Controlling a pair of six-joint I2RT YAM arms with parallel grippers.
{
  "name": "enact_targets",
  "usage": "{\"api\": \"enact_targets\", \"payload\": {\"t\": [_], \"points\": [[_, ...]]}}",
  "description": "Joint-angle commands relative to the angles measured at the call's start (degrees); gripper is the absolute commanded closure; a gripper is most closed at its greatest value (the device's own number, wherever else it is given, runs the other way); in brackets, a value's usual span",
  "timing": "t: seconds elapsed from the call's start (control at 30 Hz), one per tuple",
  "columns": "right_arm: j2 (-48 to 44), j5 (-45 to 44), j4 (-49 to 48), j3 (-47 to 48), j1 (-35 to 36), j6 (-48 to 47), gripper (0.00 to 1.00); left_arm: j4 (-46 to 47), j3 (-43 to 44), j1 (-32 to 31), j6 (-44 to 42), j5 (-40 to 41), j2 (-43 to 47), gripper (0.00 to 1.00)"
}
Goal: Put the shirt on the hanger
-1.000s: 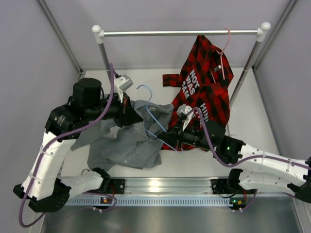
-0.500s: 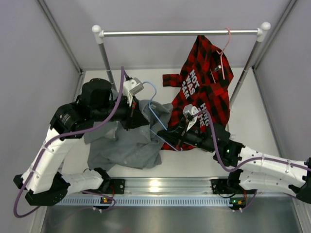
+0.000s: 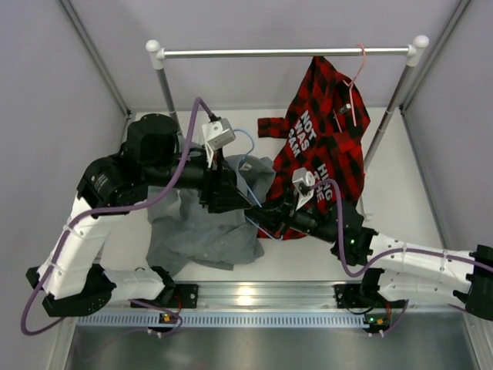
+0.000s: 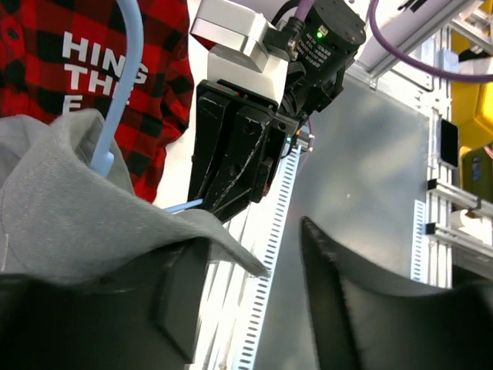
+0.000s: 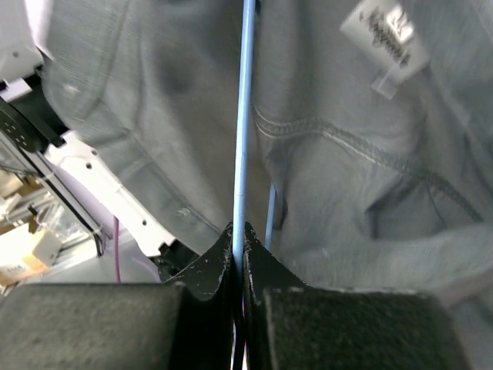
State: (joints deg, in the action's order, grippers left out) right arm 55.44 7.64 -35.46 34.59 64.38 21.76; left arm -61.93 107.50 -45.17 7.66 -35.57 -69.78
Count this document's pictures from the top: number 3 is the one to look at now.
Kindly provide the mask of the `grey button shirt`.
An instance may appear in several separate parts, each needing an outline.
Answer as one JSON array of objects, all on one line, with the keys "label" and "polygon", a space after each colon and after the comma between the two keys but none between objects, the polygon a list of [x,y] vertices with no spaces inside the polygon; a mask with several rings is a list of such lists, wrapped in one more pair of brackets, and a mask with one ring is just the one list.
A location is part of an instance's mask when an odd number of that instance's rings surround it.
[{"label": "grey button shirt", "polygon": [[210,214],[196,190],[173,189],[147,209],[151,239],[148,265],[177,275],[189,262],[231,271],[264,255],[257,227],[242,210]]}]

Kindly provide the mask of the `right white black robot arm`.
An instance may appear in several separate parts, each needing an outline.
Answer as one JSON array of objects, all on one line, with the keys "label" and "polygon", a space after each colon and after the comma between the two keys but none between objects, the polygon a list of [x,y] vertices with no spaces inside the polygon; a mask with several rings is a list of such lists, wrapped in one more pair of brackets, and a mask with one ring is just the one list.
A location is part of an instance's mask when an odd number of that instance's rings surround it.
[{"label": "right white black robot arm", "polygon": [[425,247],[363,225],[355,206],[342,200],[328,211],[302,207],[289,199],[254,206],[246,216],[277,237],[295,230],[331,244],[345,273],[359,278],[360,300],[446,304],[487,321],[492,319],[492,249],[473,251]]}]

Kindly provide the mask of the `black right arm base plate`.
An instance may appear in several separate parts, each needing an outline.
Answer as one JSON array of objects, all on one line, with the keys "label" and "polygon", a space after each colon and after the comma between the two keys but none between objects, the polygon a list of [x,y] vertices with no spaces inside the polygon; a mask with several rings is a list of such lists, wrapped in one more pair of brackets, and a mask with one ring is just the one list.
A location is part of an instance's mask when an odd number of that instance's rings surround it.
[{"label": "black right arm base plate", "polygon": [[339,308],[386,308],[387,301],[373,288],[362,284],[336,284],[334,293]]}]

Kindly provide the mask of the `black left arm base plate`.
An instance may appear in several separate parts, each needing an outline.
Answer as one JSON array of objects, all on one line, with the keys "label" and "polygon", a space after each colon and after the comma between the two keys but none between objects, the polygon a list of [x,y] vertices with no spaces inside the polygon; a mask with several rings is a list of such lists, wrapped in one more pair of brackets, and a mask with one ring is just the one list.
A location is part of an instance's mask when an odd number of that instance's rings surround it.
[{"label": "black left arm base plate", "polygon": [[197,307],[199,297],[198,284],[177,284],[170,299],[166,302],[166,308],[194,309]]}]

